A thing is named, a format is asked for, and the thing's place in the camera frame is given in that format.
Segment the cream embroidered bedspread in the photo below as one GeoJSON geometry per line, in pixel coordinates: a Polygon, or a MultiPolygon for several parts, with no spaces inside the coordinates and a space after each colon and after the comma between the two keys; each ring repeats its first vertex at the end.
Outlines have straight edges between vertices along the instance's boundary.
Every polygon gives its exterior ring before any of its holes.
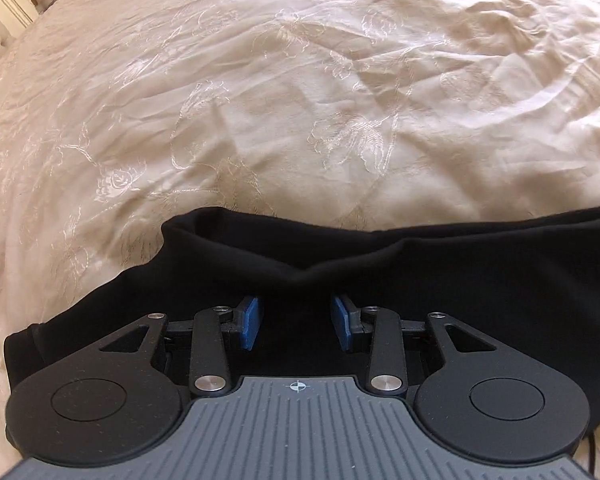
{"type": "Polygon", "coordinates": [[[0,59],[5,338],[198,207],[380,230],[600,205],[600,0],[60,0],[0,59]]]}

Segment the black pants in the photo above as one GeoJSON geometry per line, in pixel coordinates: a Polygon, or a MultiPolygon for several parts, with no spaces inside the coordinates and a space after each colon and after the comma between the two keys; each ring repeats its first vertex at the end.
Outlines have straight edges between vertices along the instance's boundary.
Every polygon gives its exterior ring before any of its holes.
{"type": "Polygon", "coordinates": [[[42,324],[7,337],[9,382],[152,312],[189,320],[257,298],[253,375],[342,367],[337,296],[420,320],[442,311],[573,379],[600,424],[600,206],[517,222],[347,231],[198,208],[163,223],[163,244],[42,324]]]}

